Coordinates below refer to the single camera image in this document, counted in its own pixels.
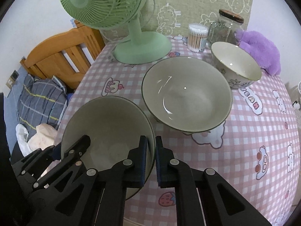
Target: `plaid blanket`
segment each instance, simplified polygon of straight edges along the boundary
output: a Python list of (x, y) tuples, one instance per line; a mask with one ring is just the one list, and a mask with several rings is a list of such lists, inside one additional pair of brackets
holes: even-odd
[(66, 86), (57, 77), (40, 79), (28, 74), (18, 100), (20, 124), (28, 130), (28, 139), (36, 134), (36, 126), (46, 123), (58, 129), (67, 108)]

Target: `white bowl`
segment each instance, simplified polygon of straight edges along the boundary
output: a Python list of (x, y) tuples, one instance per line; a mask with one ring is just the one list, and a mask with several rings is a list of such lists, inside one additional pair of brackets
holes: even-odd
[(231, 43), (212, 44), (213, 65), (224, 75), (230, 87), (248, 87), (261, 78), (261, 69), (246, 51)]
[(142, 97), (159, 121), (185, 133), (215, 128), (232, 107), (232, 92), (223, 75), (191, 57), (168, 58), (153, 65), (143, 79)]
[[(136, 104), (125, 98), (106, 96), (83, 105), (66, 126), (61, 156), (84, 134), (90, 136), (91, 145), (81, 160), (87, 169), (98, 171), (126, 159), (129, 150), (138, 147), (140, 136), (146, 136), (149, 147), (145, 177), (148, 179), (155, 161), (155, 134), (147, 116)], [(128, 188), (126, 198), (138, 190)]]

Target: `bed headboard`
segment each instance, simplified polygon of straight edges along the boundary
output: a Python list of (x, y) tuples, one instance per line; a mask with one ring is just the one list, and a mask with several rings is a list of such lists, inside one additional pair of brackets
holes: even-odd
[[(52, 78), (54, 75), (64, 81), (70, 88), (76, 89), (85, 73), (90, 68), (86, 55), (80, 44), (84, 43), (93, 60), (104, 48), (104, 42), (98, 30), (74, 21), (76, 28), (68, 32), (52, 36), (37, 45), (20, 63), (28, 73), (42, 79)], [(62, 53), (65, 50), (77, 67), (75, 72)]]

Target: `bowl rim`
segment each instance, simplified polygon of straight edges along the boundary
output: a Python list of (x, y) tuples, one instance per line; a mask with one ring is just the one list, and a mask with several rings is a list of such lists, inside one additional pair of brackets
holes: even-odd
[[(127, 98), (124, 98), (124, 97), (121, 97), (121, 96), (116, 96), (116, 95), (99, 96), (99, 97), (97, 97), (97, 98), (91, 99), (90, 101), (86, 102), (86, 103), (83, 104), (81, 107), (79, 107), (79, 109), (82, 108), (83, 106), (85, 106), (86, 104), (88, 104), (89, 102), (92, 102), (92, 101), (95, 101), (95, 100), (98, 100), (98, 99), (101, 99), (101, 98), (121, 98), (121, 99), (123, 99), (123, 100), (126, 100), (126, 101), (128, 101), (130, 104), (133, 104), (134, 106), (136, 106), (136, 107), (140, 110), (140, 112), (145, 116), (145, 118), (147, 119), (148, 124), (149, 124), (149, 126), (150, 126), (150, 129), (151, 129), (151, 131), (152, 131), (153, 139), (154, 139), (154, 148), (153, 148), (153, 150), (154, 150), (154, 155), (153, 155), (153, 162), (151, 163), (151, 166), (150, 166), (150, 172), (149, 172), (149, 174), (146, 176), (145, 181), (144, 181), (144, 185), (145, 185), (145, 183), (148, 181), (148, 179), (149, 179), (149, 177), (150, 177), (150, 175), (151, 175), (151, 173), (152, 173), (152, 170), (153, 170), (154, 165), (155, 165), (155, 162), (156, 162), (156, 146), (157, 146), (157, 144), (156, 144), (156, 135), (155, 135), (153, 126), (152, 126), (152, 124), (151, 124), (149, 118), (147, 117), (147, 115), (144, 113), (144, 111), (143, 111), (137, 104), (135, 104), (134, 102), (132, 102), (131, 100), (129, 100), (129, 99), (127, 99)], [(73, 116), (70, 118), (70, 120), (68, 121), (68, 123), (72, 120), (72, 118), (74, 117), (74, 115), (75, 115), (75, 113), (76, 113), (77, 111), (74, 112)], [(64, 130), (64, 133), (63, 133), (63, 136), (62, 136), (61, 144), (62, 144), (62, 142), (63, 142), (63, 138), (64, 138), (64, 135), (65, 135), (65, 130)], [(131, 195), (129, 198), (126, 198), (125, 200), (131, 199), (131, 198), (132, 198), (133, 196), (135, 196), (141, 189), (142, 189), (142, 188), (139, 188), (133, 195)]]
[[(203, 62), (206, 63), (206, 64), (209, 64), (209, 63), (207, 63), (207, 62), (204, 61), (204, 60), (201, 60), (201, 59), (198, 59), (198, 58), (195, 58), (195, 57), (190, 57), (190, 56), (178, 56), (178, 57), (176, 57), (176, 58), (180, 58), (180, 57), (189, 58), (189, 59), (190, 59), (190, 58), (192, 58), (192, 59), (197, 59), (197, 60), (203, 61)], [(226, 115), (226, 117), (225, 117), (218, 125), (216, 125), (216, 126), (214, 126), (214, 127), (212, 127), (212, 128), (209, 128), (209, 129), (207, 129), (207, 130), (193, 131), (193, 132), (192, 132), (192, 131), (181, 130), (181, 129), (172, 127), (171, 125), (165, 123), (165, 121), (161, 120), (159, 117), (157, 117), (156, 115), (154, 115), (154, 113), (150, 110), (150, 108), (148, 107), (148, 105), (147, 105), (147, 103), (146, 103), (146, 101), (145, 101), (145, 98), (144, 98), (144, 95), (143, 95), (143, 83), (144, 83), (144, 79), (145, 79), (147, 73), (150, 71), (150, 69), (153, 68), (156, 64), (158, 64), (158, 63), (160, 63), (160, 62), (162, 62), (162, 61), (164, 61), (164, 60), (167, 60), (167, 59), (173, 59), (173, 58), (166, 58), (166, 59), (162, 59), (162, 60), (158, 61), (157, 63), (155, 63), (154, 65), (152, 65), (152, 66), (146, 71), (146, 73), (145, 73), (145, 75), (144, 75), (144, 77), (143, 77), (142, 84), (141, 84), (141, 94), (142, 94), (142, 99), (143, 99), (143, 101), (144, 101), (144, 103), (145, 103), (145, 106), (147, 107), (147, 109), (149, 110), (149, 112), (150, 112), (156, 119), (158, 119), (161, 123), (167, 125), (168, 127), (172, 128), (172, 129), (174, 129), (174, 130), (177, 130), (177, 131), (180, 131), (180, 132), (183, 132), (183, 133), (191, 133), (191, 134), (192, 134), (192, 133), (203, 133), (203, 132), (210, 131), (210, 130), (212, 130), (212, 129), (218, 127), (220, 124), (222, 124), (222, 123), (227, 119), (227, 117), (229, 116), (229, 114), (230, 114), (230, 112), (231, 112), (232, 105), (233, 105), (233, 94), (232, 94), (232, 90), (231, 90), (231, 88), (230, 88), (230, 86), (229, 86), (229, 83), (228, 83), (228, 81), (225, 79), (225, 77), (223, 76), (223, 74), (220, 73), (220, 71), (217, 70), (215, 67), (213, 67), (211, 64), (209, 64), (209, 65), (210, 65), (211, 67), (213, 67), (215, 70), (217, 70), (217, 71), (219, 72), (219, 74), (222, 76), (222, 78), (225, 79), (226, 86), (228, 86), (228, 88), (229, 88), (229, 90), (230, 90), (230, 99), (231, 99), (230, 102), (231, 102), (231, 103), (230, 103), (230, 105), (229, 105), (229, 111), (228, 111), (228, 114)]]
[[(239, 48), (240, 50), (242, 50), (242, 51), (243, 51), (244, 53), (246, 53), (248, 56), (250, 56), (250, 57), (255, 61), (256, 65), (257, 65), (257, 66), (255, 66), (255, 67), (261, 72), (260, 78), (258, 78), (258, 79), (250, 79), (250, 78), (248, 78), (248, 77), (246, 77), (246, 76), (242, 76), (241, 74), (239, 74), (239, 73), (235, 72), (234, 70), (230, 69), (227, 65), (225, 65), (225, 64), (224, 64), (224, 63), (223, 63), (223, 62), (222, 62), (222, 61), (214, 54), (214, 52), (213, 52), (213, 50), (212, 50), (212, 46), (213, 46), (214, 44), (216, 44), (216, 43), (226, 43), (226, 44), (233, 45), (233, 46)], [(250, 54), (248, 54), (245, 50), (243, 50), (242, 48), (240, 48), (240, 47), (237, 46), (237, 45), (231, 44), (231, 43), (226, 42), (226, 41), (216, 41), (216, 42), (214, 42), (214, 43), (211, 45), (211, 53), (212, 53), (212, 54), (214, 55), (214, 57), (217, 58), (217, 60), (218, 60), (222, 65), (224, 65), (227, 69), (233, 71), (235, 74), (237, 74), (237, 75), (239, 75), (239, 76), (241, 76), (241, 77), (243, 77), (243, 78), (245, 78), (245, 79), (247, 79), (247, 80), (249, 80), (249, 81), (258, 81), (258, 80), (260, 80), (261, 77), (262, 77), (262, 71), (261, 71), (261, 68), (260, 68), (260, 66), (258, 65), (258, 63), (256, 62), (256, 60), (255, 60)]]

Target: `green fan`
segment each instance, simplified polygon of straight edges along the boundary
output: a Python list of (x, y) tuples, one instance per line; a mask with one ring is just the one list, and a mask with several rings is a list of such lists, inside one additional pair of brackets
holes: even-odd
[(128, 25), (128, 41), (117, 44), (114, 57), (127, 64), (143, 64), (164, 57), (171, 50), (167, 37), (141, 31), (139, 14), (146, 0), (60, 0), (73, 18), (95, 29)]

